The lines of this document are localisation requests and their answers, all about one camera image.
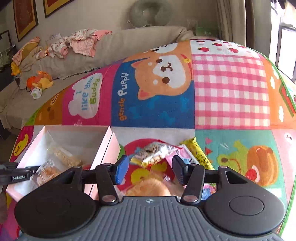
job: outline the wall outlet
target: wall outlet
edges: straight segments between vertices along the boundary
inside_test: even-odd
[[[187,19],[187,29],[192,30],[195,32],[197,27],[197,20],[196,19]]]

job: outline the pink clothing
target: pink clothing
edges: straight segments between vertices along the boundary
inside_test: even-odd
[[[20,65],[20,63],[22,62],[22,52],[24,50],[24,48],[28,45],[28,44],[32,44],[32,43],[39,43],[40,42],[40,38],[38,36],[36,36],[35,38],[32,38],[28,43],[26,43],[13,57],[12,60],[16,63],[17,66]]]
[[[54,58],[57,55],[59,58],[65,58],[68,53],[68,48],[64,38],[58,39],[48,48],[48,56]]]
[[[109,30],[82,29],[67,37],[66,43],[73,48],[75,53],[94,57],[97,40],[111,33],[112,31]]]

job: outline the green box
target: green box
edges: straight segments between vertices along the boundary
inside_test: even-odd
[[[210,36],[210,37],[219,37],[218,29],[216,28],[201,28],[196,27],[195,29],[196,36]]]

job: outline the framed painting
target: framed painting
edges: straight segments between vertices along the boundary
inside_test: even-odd
[[[13,0],[15,30],[20,41],[38,25],[35,0]]]
[[[43,0],[45,17],[47,18],[53,12],[65,6],[67,3],[71,1],[73,0]]]

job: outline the metal screw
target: metal screw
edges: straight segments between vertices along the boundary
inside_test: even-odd
[[[104,202],[115,202],[117,200],[117,198],[113,195],[105,195],[102,197],[102,200]]]
[[[198,200],[197,196],[195,195],[185,195],[183,200],[186,202],[196,202]]]

